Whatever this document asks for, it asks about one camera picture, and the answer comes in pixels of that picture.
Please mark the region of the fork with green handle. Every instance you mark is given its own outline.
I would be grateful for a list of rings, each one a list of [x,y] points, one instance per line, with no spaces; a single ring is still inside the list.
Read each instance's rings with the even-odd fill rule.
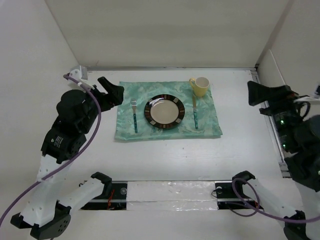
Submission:
[[[131,99],[131,108],[133,111],[134,132],[138,133],[137,115],[136,115],[137,102],[135,98]]]

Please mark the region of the dark rimmed dinner plate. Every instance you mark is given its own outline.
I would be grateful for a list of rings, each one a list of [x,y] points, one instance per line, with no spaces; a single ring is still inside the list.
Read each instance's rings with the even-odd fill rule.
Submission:
[[[159,94],[150,98],[144,107],[144,117],[153,127],[170,130],[176,128],[185,117],[185,106],[176,96]]]

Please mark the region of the green patterned cloth placemat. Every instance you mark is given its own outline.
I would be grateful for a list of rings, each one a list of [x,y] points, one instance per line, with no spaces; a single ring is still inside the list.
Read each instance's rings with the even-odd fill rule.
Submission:
[[[223,132],[219,125],[212,92],[207,90],[205,96],[196,97],[198,129],[195,128],[193,113],[193,90],[187,81],[125,82],[123,102],[117,107],[115,140],[118,142],[170,140],[170,139],[203,139],[219,138]],[[145,116],[144,108],[154,96],[169,94],[180,99],[185,107],[182,122],[172,129],[160,129],[151,126]],[[136,119],[138,133],[135,133],[131,99],[136,100]]]

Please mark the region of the yellow mug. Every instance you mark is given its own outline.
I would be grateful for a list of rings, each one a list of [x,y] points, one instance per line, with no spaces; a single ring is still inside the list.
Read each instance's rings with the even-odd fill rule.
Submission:
[[[205,77],[190,78],[189,84],[197,97],[204,97],[210,86],[210,81]]]

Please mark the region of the knife with green handle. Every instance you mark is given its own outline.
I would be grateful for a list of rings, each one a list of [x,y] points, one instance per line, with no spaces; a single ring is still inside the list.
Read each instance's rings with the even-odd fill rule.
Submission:
[[[197,116],[197,103],[196,103],[196,96],[192,95],[192,104],[193,104],[193,117],[194,117],[194,125],[195,129],[198,130],[198,116]]]

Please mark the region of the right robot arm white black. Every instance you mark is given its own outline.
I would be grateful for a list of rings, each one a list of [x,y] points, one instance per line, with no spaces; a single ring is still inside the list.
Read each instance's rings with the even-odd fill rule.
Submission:
[[[284,159],[291,179],[299,190],[303,210],[286,205],[261,185],[250,172],[243,171],[232,178],[231,191],[246,208],[277,220],[288,240],[318,240],[320,238],[320,117],[306,118],[311,104],[320,100],[291,90],[288,85],[267,87],[254,81],[247,83],[248,103],[260,108],[262,115],[273,118],[282,149],[290,153]]]

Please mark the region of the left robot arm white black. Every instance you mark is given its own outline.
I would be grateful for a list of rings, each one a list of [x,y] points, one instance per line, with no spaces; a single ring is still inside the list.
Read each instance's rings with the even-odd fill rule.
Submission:
[[[78,83],[78,89],[65,92],[56,106],[58,116],[46,134],[41,147],[41,160],[36,182],[27,189],[31,193],[24,210],[10,222],[19,229],[30,229],[37,240],[52,240],[62,235],[72,215],[96,197],[113,195],[112,179],[96,172],[79,188],[63,198],[59,192],[71,164],[91,144],[86,134],[98,132],[102,113],[119,106],[124,100],[124,87],[106,78],[95,85]]]

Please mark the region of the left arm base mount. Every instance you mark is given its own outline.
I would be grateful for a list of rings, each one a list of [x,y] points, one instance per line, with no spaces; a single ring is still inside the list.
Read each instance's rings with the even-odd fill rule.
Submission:
[[[127,209],[127,181],[114,181],[108,196],[98,196],[86,203],[81,210],[118,211]]]

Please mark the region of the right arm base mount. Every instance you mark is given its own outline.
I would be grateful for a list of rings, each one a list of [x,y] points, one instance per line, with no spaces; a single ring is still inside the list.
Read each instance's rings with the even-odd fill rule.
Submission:
[[[257,208],[258,203],[244,194],[242,189],[243,185],[247,186],[243,182],[237,181],[235,183],[238,194],[244,198],[248,205]],[[231,180],[214,181],[214,189],[211,192],[211,196],[217,200],[219,210],[248,210],[246,205],[234,193]]]

